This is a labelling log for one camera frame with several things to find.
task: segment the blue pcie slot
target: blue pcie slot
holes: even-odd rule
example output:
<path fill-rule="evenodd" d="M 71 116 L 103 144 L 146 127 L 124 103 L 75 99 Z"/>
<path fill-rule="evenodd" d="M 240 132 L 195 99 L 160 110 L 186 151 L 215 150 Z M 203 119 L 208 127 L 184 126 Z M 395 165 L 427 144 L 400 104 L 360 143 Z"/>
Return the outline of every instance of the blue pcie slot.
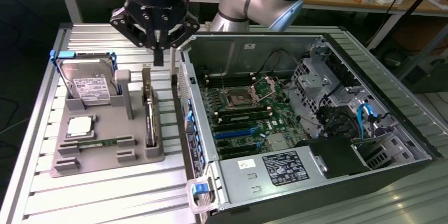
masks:
<path fill-rule="evenodd" d="M 239 137 L 239 136 L 251 136 L 255 133 L 256 129 L 258 128 L 251 128 L 248 130 L 218 133 L 215 138 L 223 139 L 223 138 L 232 138 L 232 137 Z"/>

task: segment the motherboard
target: motherboard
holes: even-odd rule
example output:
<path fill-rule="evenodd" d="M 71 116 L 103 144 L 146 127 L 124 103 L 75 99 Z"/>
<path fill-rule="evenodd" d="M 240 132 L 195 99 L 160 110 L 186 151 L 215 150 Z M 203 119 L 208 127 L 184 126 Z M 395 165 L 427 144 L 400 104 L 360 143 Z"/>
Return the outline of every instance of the motherboard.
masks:
<path fill-rule="evenodd" d="M 222 160 L 286 150 L 307 139 L 276 77 L 206 75 L 200 87 Z"/>

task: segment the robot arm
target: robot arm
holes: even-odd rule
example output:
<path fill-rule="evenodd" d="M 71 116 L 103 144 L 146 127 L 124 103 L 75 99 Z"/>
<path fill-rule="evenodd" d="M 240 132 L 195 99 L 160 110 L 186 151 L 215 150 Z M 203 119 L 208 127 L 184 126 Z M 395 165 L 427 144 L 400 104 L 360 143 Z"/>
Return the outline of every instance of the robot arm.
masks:
<path fill-rule="evenodd" d="M 284 31 L 298 17 L 303 0 L 220 0 L 212 31 L 248 31 L 248 20 Z"/>
<path fill-rule="evenodd" d="M 138 47 L 155 51 L 155 66 L 163 66 L 163 51 L 179 47 L 200 28 L 187 12 L 186 0 L 126 0 L 124 7 L 112 13 L 111 24 Z"/>

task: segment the warning label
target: warning label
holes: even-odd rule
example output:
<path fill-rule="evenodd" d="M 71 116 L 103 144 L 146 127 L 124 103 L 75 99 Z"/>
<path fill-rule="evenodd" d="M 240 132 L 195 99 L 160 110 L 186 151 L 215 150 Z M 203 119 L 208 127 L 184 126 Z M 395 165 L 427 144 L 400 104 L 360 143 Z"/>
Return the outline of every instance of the warning label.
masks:
<path fill-rule="evenodd" d="M 83 101 L 110 100 L 110 89 L 106 78 L 74 79 L 76 90 Z"/>
<path fill-rule="evenodd" d="M 310 179 L 296 151 L 264 156 L 263 161 L 275 186 Z"/>

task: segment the slotted aluminum surface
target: slotted aluminum surface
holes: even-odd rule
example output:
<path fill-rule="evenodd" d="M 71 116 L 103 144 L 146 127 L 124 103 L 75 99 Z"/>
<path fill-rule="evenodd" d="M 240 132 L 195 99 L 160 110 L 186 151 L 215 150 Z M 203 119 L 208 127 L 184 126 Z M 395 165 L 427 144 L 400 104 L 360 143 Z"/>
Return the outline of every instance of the slotted aluminum surface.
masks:
<path fill-rule="evenodd" d="M 262 27 L 252 31 L 266 31 Z M 338 27 L 295 27 L 290 29 L 302 33 L 330 33 L 363 64 L 375 63 L 375 59 L 362 48 L 360 43 L 350 33 Z M 143 63 L 152 62 L 152 55 L 146 49 L 136 48 L 110 25 L 75 25 L 70 41 L 63 42 L 78 52 L 95 52 L 115 49 L 119 68 L 132 71 L 131 90 L 142 87 Z M 11 186 L 6 197 L 0 223 L 194 223 L 194 214 L 188 209 L 184 190 L 186 171 L 180 153 L 179 132 L 174 125 L 174 102 L 170 89 L 168 57 L 167 67 L 156 67 L 152 71 L 152 81 L 162 101 L 162 121 L 164 150 L 167 158 L 163 162 L 106 170 L 75 176 L 51 178 L 48 169 L 51 155 L 55 149 L 55 137 L 59 130 L 62 109 L 64 107 L 66 88 L 58 76 L 47 80 L 51 84 L 50 99 L 43 109 L 43 117 L 31 122 L 44 125 L 35 130 L 35 142 L 23 146 L 18 163 L 23 168 L 15 168 Z M 431 114 L 422 104 L 414 100 L 407 90 L 391 82 L 380 67 L 371 68 L 366 64 L 367 73 L 379 74 L 379 85 L 391 96 L 398 107 L 407 111 L 406 115 L 428 118 Z M 448 155 L 448 145 L 444 129 L 434 123 L 422 124 L 427 130 L 434 145 L 443 155 Z M 315 209 L 272 223 L 306 224 L 355 224 L 355 223 L 448 223 L 448 163 L 439 161 L 420 173 L 402 179 L 379 192 L 338 204 Z"/>

